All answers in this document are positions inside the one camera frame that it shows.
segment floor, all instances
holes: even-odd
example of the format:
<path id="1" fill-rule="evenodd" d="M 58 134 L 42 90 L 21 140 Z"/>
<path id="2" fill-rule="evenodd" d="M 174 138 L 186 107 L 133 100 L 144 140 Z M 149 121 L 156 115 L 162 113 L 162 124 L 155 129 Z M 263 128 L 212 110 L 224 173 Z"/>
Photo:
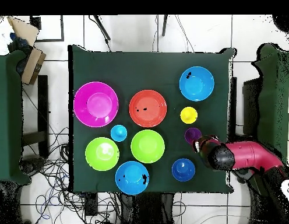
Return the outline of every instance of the floor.
<path id="1" fill-rule="evenodd" d="M 29 22 L 28 16 L 18 16 Z M 157 30 L 155 15 L 118 15 L 102 16 L 101 21 L 111 37 L 111 51 L 157 51 L 157 37 L 153 44 Z M 237 55 L 230 62 L 233 76 L 238 78 L 237 86 L 237 133 L 242 133 L 242 85 L 244 81 L 257 78 L 257 70 L 251 65 L 256 59 L 256 50 L 263 43 L 277 43 L 284 50 L 289 50 L 289 34 L 279 31 L 273 24 L 270 15 L 180 15 L 188 40 L 195 52 L 216 53 L 226 47 L 237 49 Z M 76 44 L 92 51 L 108 51 L 100 29 L 88 16 L 62 16 L 63 30 L 61 30 L 60 16 L 41 16 L 42 29 L 35 47 L 46 53 L 40 75 L 48 75 L 49 84 L 49 119 L 55 133 L 68 127 L 68 44 Z M 165 37 L 161 36 L 163 15 L 159 16 L 159 52 L 187 51 L 186 38 L 178 25 L 174 15 L 169 15 Z M 37 83 L 24 85 L 24 89 L 32 102 L 37 105 Z M 37 130 L 37 110 L 23 95 L 24 133 Z M 50 130 L 50 143 L 55 136 Z M 58 137 L 59 143 L 68 142 L 68 129 L 62 131 Z M 30 148 L 25 148 L 23 157 L 33 154 Z M 175 217 L 175 224 L 247 224 L 250 213 L 250 196 L 246 185 L 237 182 L 231 175 L 230 184 L 234 192 L 225 194 L 176 194 L 174 201 L 186 205 L 173 206 L 173 214 L 183 215 Z M 30 219 L 33 223 L 40 217 L 36 207 L 40 210 L 42 198 L 48 192 L 48 181 L 40 174 L 32 178 L 32 184 L 22 190 L 21 205 L 23 219 Z M 104 199 L 107 193 L 99 193 Z M 100 203 L 100 209 L 106 211 L 108 200 Z M 48 207 L 53 219 L 59 215 L 62 205 L 52 202 Z M 38 224 L 52 224 L 51 219 L 41 219 Z M 69 209 L 63 211 L 55 224 L 83 224 L 75 212 Z"/>

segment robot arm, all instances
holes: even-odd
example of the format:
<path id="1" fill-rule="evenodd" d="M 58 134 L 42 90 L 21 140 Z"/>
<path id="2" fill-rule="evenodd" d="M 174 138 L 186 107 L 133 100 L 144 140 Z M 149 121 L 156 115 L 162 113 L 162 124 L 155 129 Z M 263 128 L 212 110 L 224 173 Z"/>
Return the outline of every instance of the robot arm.
<path id="1" fill-rule="evenodd" d="M 289 167 L 284 166 L 277 156 L 257 142 L 228 144 L 215 136 L 200 137 L 193 142 L 193 148 L 199 152 L 204 164 L 213 170 L 251 169 L 252 174 L 258 174 L 274 205 L 273 211 L 277 212 L 275 223 L 289 223 Z"/>

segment small blue bowl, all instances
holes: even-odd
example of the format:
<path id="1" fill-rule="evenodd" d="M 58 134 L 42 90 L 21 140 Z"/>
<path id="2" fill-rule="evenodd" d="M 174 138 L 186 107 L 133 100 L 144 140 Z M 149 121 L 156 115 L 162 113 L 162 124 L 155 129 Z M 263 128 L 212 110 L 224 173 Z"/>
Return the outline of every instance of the small blue bowl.
<path id="1" fill-rule="evenodd" d="M 111 138 L 116 142 L 122 142 L 127 137 L 127 129 L 123 125 L 115 125 L 110 131 Z"/>
<path id="2" fill-rule="evenodd" d="M 123 193 L 137 195 L 147 188 L 149 172 L 139 162 L 125 162 L 120 165 L 115 173 L 115 183 Z"/>
<path id="3" fill-rule="evenodd" d="M 191 67 L 184 71 L 179 79 L 179 89 L 188 100 L 204 100 L 214 89 L 213 75 L 204 67 Z"/>
<path id="4" fill-rule="evenodd" d="M 186 158 L 181 158 L 174 162 L 171 171 L 172 175 L 178 181 L 184 182 L 192 179 L 195 174 L 195 166 L 190 160 Z"/>

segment yellow bowl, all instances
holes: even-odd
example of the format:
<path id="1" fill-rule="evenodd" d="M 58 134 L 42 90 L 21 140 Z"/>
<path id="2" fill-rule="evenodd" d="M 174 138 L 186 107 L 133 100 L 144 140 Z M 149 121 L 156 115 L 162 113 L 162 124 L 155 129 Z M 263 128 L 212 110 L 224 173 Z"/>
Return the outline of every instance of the yellow bowl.
<path id="1" fill-rule="evenodd" d="M 181 120 L 186 124 L 192 124 L 198 118 L 198 112 L 193 107 L 186 107 L 181 111 Z"/>

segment plastic bowl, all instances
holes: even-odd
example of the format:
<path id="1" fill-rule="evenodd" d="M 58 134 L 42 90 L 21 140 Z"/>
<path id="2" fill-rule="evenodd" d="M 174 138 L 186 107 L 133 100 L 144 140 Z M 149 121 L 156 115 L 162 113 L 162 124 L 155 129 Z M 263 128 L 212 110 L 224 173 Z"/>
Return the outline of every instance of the plastic bowl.
<path id="1" fill-rule="evenodd" d="M 153 90 L 137 92 L 129 104 L 131 119 L 141 127 L 154 127 L 165 118 L 167 106 L 161 94 Z"/>
<path id="2" fill-rule="evenodd" d="M 171 171 L 175 179 L 184 182 L 192 179 L 195 174 L 195 166 L 190 160 L 180 158 L 174 162 Z"/>
<path id="3" fill-rule="evenodd" d="M 110 131 L 111 138 L 116 142 L 122 142 L 127 137 L 127 129 L 123 125 L 115 125 Z"/>
<path id="4" fill-rule="evenodd" d="M 197 128 L 189 128 L 185 132 L 185 139 L 187 143 L 192 144 L 194 140 L 198 140 L 202 136 L 202 133 Z"/>
<path id="5" fill-rule="evenodd" d="M 86 147 L 87 163 L 97 171 L 112 169 L 119 161 L 119 149 L 109 138 L 95 138 Z"/>
<path id="6" fill-rule="evenodd" d="M 204 67 L 191 67 L 184 71 L 179 79 L 179 89 L 188 100 L 204 100 L 214 89 L 213 75 Z"/>
<path id="7" fill-rule="evenodd" d="M 180 113 L 181 120 L 186 124 L 193 124 L 198 118 L 198 112 L 193 107 L 185 107 Z"/>
<path id="8" fill-rule="evenodd" d="M 114 90 L 102 82 L 84 84 L 75 94 L 74 113 L 89 127 L 109 124 L 118 112 L 118 97 Z"/>
<path id="9" fill-rule="evenodd" d="M 147 188 L 149 172 L 139 162 L 125 162 L 115 173 L 115 183 L 123 193 L 137 195 Z"/>
<path id="10" fill-rule="evenodd" d="M 131 141 L 131 152 L 135 159 L 142 163 L 158 161 L 164 150 L 165 144 L 162 136 L 151 129 L 139 131 Z"/>

